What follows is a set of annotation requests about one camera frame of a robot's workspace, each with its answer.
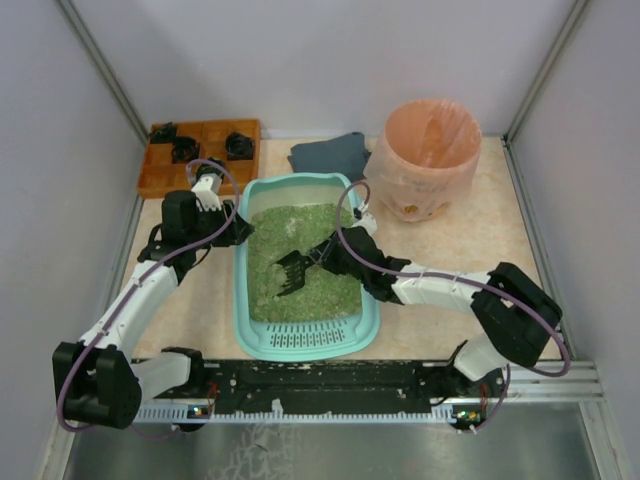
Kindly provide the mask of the black slotted litter scoop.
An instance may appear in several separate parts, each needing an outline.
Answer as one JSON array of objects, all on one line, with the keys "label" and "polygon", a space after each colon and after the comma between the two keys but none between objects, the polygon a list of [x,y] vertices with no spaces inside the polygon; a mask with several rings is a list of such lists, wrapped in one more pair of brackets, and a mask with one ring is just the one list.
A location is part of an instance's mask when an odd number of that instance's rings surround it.
[{"label": "black slotted litter scoop", "polygon": [[323,269],[314,265],[311,259],[300,250],[293,250],[275,262],[285,274],[278,297],[291,295],[301,290],[306,284],[306,272],[310,268]]}]

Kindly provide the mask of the teal plastic litter box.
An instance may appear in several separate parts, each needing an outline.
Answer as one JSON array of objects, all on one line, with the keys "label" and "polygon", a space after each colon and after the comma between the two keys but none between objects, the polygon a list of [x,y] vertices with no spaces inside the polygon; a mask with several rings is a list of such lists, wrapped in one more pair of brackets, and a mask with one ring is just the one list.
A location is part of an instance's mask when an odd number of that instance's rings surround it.
[{"label": "teal plastic litter box", "polygon": [[302,289],[283,295],[279,260],[308,254],[327,240],[340,219],[354,222],[361,203],[342,174],[288,174],[251,181],[239,207],[254,228],[234,254],[233,324],[248,355],[306,362],[349,355],[367,347],[380,327],[378,302],[347,275],[317,265]]}]

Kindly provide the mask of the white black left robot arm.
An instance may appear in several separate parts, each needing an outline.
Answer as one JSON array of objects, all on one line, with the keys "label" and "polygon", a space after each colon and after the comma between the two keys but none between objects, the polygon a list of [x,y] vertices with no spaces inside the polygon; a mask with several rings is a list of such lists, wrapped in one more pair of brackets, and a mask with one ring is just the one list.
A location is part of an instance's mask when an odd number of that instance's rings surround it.
[{"label": "white black left robot arm", "polygon": [[205,382],[200,351],[170,346],[141,363],[132,354],[165,300],[214,248],[244,243],[253,228],[238,201],[212,192],[167,194],[124,290],[75,343],[52,355],[56,419],[68,432],[126,429],[142,404],[169,391],[195,393]]}]

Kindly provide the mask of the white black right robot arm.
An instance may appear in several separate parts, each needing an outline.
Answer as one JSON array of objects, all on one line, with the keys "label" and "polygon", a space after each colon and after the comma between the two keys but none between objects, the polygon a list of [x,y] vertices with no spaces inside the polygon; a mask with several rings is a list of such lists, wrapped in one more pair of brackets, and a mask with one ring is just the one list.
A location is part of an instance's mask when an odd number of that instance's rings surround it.
[{"label": "white black right robot arm", "polygon": [[477,381],[516,364],[534,369],[559,337],[558,304],[522,270],[501,263],[486,273],[454,273],[388,256],[374,218],[343,214],[342,227],[295,208],[254,217],[240,251],[234,327],[249,355],[268,361],[324,360],[357,352],[377,335],[382,304],[428,305],[474,317],[481,333],[452,359],[456,375]]}]

